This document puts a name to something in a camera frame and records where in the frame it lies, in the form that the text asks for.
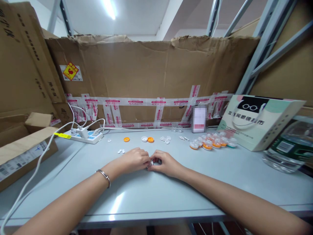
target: bangle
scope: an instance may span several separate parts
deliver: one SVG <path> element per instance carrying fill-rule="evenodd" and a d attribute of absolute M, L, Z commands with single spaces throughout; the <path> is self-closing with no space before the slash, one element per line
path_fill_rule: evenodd
<path fill-rule="evenodd" d="M 109 181 L 109 186 L 108 186 L 108 188 L 109 187 L 111 187 L 111 181 L 110 181 L 110 178 L 109 178 L 109 176 L 106 174 L 106 173 L 104 173 L 102 170 L 97 170 L 96 172 L 100 172 L 101 174 L 103 174 L 103 176 Z"/>

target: water bottle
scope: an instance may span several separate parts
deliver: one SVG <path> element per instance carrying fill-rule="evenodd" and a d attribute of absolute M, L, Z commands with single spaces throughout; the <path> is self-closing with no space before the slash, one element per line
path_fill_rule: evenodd
<path fill-rule="evenodd" d="M 267 150 L 263 161 L 284 173 L 298 170 L 313 157 L 313 123 L 291 124 Z"/>

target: ceiling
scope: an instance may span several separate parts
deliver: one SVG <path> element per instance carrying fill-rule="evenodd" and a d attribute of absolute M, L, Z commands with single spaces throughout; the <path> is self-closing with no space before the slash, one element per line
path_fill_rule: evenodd
<path fill-rule="evenodd" d="M 223 0 L 217 29 L 228 29 L 245 0 Z M 238 22 L 236 28 L 250 23 L 262 15 L 267 0 L 254 0 Z M 183 28 L 207 28 L 213 0 L 201 0 L 191 13 Z"/>
<path fill-rule="evenodd" d="M 52 0 L 38 0 L 52 10 Z M 73 28 L 79 34 L 155 35 L 169 0 L 111 0 L 116 19 L 102 0 L 66 0 Z"/>
<path fill-rule="evenodd" d="M 52 0 L 38 0 L 52 10 Z M 66 1 L 73 28 L 79 34 L 156 35 L 170 0 L 111 0 L 116 19 L 107 14 L 102 0 Z M 217 29 L 227 29 L 245 0 L 223 0 Z M 254 0 L 235 28 L 260 17 L 267 0 Z M 190 12 L 181 29 L 204 29 L 213 0 L 201 0 Z"/>

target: gift bag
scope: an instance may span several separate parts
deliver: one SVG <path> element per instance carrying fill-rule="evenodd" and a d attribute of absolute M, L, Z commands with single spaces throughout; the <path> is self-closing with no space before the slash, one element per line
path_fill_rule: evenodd
<path fill-rule="evenodd" d="M 218 130 L 250 151 L 265 150 L 305 101 L 233 95 Z"/>

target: yellow tag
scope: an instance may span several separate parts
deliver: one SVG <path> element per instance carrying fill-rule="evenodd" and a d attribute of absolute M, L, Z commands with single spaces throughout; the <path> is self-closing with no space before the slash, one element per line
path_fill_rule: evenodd
<path fill-rule="evenodd" d="M 78 68 L 73 65 L 71 62 L 68 63 L 68 65 L 66 66 L 63 74 L 69 79 L 69 80 L 73 80 L 73 78 L 75 77 L 75 75 L 78 72 Z"/>
<path fill-rule="evenodd" d="M 66 139 L 70 139 L 72 137 L 71 135 L 66 135 L 63 133 L 55 133 L 55 135 L 57 135 L 58 137 L 66 138 Z"/>

